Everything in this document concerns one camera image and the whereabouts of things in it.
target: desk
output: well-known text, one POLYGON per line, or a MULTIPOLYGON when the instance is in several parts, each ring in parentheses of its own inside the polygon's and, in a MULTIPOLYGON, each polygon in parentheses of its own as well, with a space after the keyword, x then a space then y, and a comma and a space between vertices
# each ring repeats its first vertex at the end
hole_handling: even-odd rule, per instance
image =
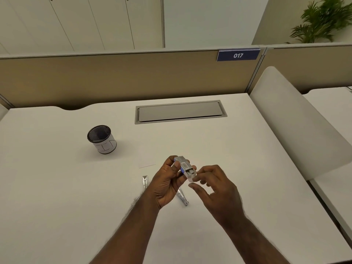
MULTIPOLYGON (((247 215, 292 264, 352 259, 324 211, 246 93, 99 103, 76 111, 11 109, 0 121, 0 262, 87 263, 169 155, 219 164, 247 215), (135 106, 221 100, 227 117, 134 124, 135 106), (101 155, 86 138, 106 124, 117 148, 101 155), (140 148, 154 166, 138 168, 140 148)), ((144 263, 243 263, 192 189, 157 218, 144 263)))
MULTIPOLYGON (((304 96, 352 144, 352 91, 346 87, 316 89, 304 96)), ((352 239, 352 163, 311 183, 352 239)))

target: cubicle partition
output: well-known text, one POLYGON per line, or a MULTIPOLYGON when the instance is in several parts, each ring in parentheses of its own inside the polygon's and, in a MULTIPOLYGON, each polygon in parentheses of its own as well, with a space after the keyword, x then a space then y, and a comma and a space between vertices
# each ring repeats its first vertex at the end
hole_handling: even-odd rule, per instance
POLYGON ((250 93, 268 66, 302 93, 352 85, 350 44, 259 48, 254 60, 219 62, 218 48, 0 58, 0 103, 77 109, 100 102, 250 93))

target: black mesh cup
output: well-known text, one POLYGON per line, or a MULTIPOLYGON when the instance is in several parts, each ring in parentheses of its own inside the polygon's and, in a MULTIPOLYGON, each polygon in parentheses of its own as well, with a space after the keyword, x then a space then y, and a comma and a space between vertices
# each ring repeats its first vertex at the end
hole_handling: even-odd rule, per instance
POLYGON ((88 141, 93 143, 101 154, 108 154, 115 150, 116 141, 111 134, 111 129, 105 125, 92 128, 87 134, 88 141))

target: gray cable flap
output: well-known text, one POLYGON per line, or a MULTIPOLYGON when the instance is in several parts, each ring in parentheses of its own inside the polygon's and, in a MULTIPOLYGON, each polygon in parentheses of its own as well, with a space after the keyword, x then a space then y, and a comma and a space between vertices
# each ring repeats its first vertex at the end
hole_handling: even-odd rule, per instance
POLYGON ((135 124, 226 117, 220 100, 136 106, 135 124))

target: person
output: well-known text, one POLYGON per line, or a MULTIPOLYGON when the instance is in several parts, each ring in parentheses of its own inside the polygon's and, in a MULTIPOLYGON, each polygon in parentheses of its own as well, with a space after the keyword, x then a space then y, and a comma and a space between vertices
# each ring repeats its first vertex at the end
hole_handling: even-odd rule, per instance
MULTIPOLYGON (((174 163, 174 157, 176 155, 171 155, 164 162, 115 234, 90 264, 143 262, 159 210, 174 198, 178 188, 187 180, 179 171, 180 163, 174 163)), ((202 167, 193 181, 213 189, 214 192, 208 194, 199 184, 188 185, 222 226, 246 264, 289 264, 245 216, 237 187, 218 165, 202 167)))

